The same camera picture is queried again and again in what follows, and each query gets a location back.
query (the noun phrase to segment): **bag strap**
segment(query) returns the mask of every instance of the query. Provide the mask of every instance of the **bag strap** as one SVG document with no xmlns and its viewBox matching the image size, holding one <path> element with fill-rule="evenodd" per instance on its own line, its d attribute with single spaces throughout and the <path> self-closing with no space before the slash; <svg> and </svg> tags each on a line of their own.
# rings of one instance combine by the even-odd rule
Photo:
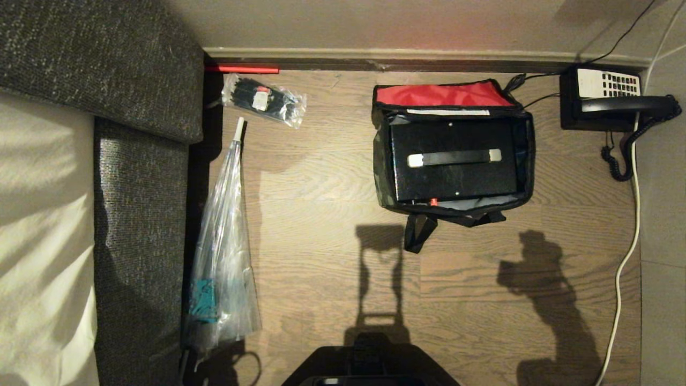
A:
<svg viewBox="0 0 686 386">
<path fill-rule="evenodd" d="M 459 224 L 463 227 L 477 227 L 479 225 L 500 223 L 506 218 L 500 211 L 488 212 L 483 216 L 474 218 L 468 216 L 445 217 L 441 220 Z M 410 214 L 405 224 L 405 250 L 412 253 L 419 253 L 424 246 L 424 242 L 438 226 L 438 217 L 431 214 Z"/>
<path fill-rule="evenodd" d="M 421 229 L 417 232 L 417 224 L 423 220 Z M 438 226 L 438 219 L 432 215 L 410 214 L 405 225 L 405 250 L 412 253 L 419 253 L 424 246 L 424 242 L 431 236 L 431 233 Z"/>
<path fill-rule="evenodd" d="M 503 216 L 501 211 L 488 212 L 481 217 L 468 217 L 468 216 L 456 216 L 456 217 L 442 217 L 441 220 L 445 220 L 449 223 L 458 224 L 463 227 L 478 227 L 479 225 L 500 223 L 501 221 L 507 220 Z"/>
</svg>

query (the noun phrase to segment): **black bag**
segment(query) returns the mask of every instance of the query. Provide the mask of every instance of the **black bag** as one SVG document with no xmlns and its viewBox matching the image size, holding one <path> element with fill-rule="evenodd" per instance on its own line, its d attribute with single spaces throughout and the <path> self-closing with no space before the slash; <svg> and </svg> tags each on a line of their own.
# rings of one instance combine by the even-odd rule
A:
<svg viewBox="0 0 686 386">
<path fill-rule="evenodd" d="M 531 198 L 533 118 L 495 80 L 376 86 L 372 121 L 377 198 L 409 214 L 406 251 L 418 253 L 438 220 L 498 223 Z"/>
</svg>

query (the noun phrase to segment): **umbrella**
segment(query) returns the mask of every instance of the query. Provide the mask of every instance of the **umbrella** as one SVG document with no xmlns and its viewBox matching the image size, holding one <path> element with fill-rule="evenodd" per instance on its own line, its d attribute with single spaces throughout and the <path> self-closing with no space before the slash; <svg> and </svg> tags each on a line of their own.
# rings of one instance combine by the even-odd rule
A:
<svg viewBox="0 0 686 386">
<path fill-rule="evenodd" d="M 241 117 L 204 208 L 193 261 L 185 343 L 201 361 L 261 327 L 241 183 L 244 126 Z"/>
</svg>

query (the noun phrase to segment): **telephone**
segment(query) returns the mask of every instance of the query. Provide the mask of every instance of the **telephone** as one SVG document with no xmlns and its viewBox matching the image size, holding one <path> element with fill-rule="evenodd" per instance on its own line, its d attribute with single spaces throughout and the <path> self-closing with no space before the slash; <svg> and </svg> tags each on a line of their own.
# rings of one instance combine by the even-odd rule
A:
<svg viewBox="0 0 686 386">
<path fill-rule="evenodd" d="M 566 130 L 630 132 L 643 121 L 674 112 L 674 98 L 641 95 L 638 75 L 601 67 L 572 67 L 560 75 L 560 121 Z"/>
</svg>

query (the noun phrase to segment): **coiled phone cord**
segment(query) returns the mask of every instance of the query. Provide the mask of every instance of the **coiled phone cord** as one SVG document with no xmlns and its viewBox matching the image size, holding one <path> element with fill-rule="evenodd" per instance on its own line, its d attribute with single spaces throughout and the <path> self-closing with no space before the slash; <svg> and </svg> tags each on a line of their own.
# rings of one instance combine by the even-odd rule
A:
<svg viewBox="0 0 686 386">
<path fill-rule="evenodd" d="M 643 134 L 648 131 L 649 128 L 655 126 L 656 124 L 660 124 L 662 122 L 666 122 L 669 120 L 674 119 L 675 117 L 678 117 L 681 114 L 681 106 L 679 106 L 679 103 L 676 101 L 673 95 L 667 95 L 669 99 L 672 100 L 672 104 L 674 109 L 672 110 L 672 113 L 665 116 L 665 117 L 660 117 L 660 118 L 650 118 L 648 121 L 646 121 L 641 127 L 636 130 L 627 140 L 624 142 L 624 145 L 622 145 L 622 157 L 624 158 L 624 163 L 626 164 L 626 168 L 624 170 L 624 173 L 619 170 L 619 162 L 617 161 L 616 158 L 614 158 L 611 154 L 610 151 L 614 149 L 614 144 L 610 147 L 607 144 L 603 147 L 603 149 L 600 151 L 600 155 L 602 158 L 605 160 L 605 162 L 608 163 L 610 166 L 610 174 L 612 175 L 612 178 L 614 178 L 617 181 L 629 181 L 631 177 L 634 176 L 633 174 L 633 167 L 632 167 L 632 157 L 631 157 L 631 147 L 636 140 L 642 136 Z"/>
</svg>

